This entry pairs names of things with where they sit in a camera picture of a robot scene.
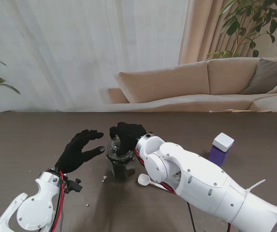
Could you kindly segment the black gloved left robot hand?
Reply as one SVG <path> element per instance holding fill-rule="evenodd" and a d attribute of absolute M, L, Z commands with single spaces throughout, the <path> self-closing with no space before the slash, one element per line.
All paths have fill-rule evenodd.
<path fill-rule="evenodd" d="M 89 141 L 100 139 L 104 136 L 97 130 L 83 130 L 76 134 L 66 145 L 62 155 L 55 164 L 55 170 L 63 174 L 71 173 L 77 170 L 82 164 L 92 158 L 102 154 L 105 151 L 104 146 L 83 152 L 82 149 Z"/>

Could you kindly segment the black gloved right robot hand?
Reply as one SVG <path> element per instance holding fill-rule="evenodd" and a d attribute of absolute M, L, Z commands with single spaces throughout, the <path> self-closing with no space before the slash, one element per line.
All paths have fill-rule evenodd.
<path fill-rule="evenodd" d="M 117 136 L 120 140 L 117 156 L 123 156 L 129 151 L 133 151 L 138 140 L 146 134 L 147 132 L 141 124 L 128 124 L 125 122 L 118 122 L 117 126 L 111 127 L 109 131 L 111 139 Z"/>

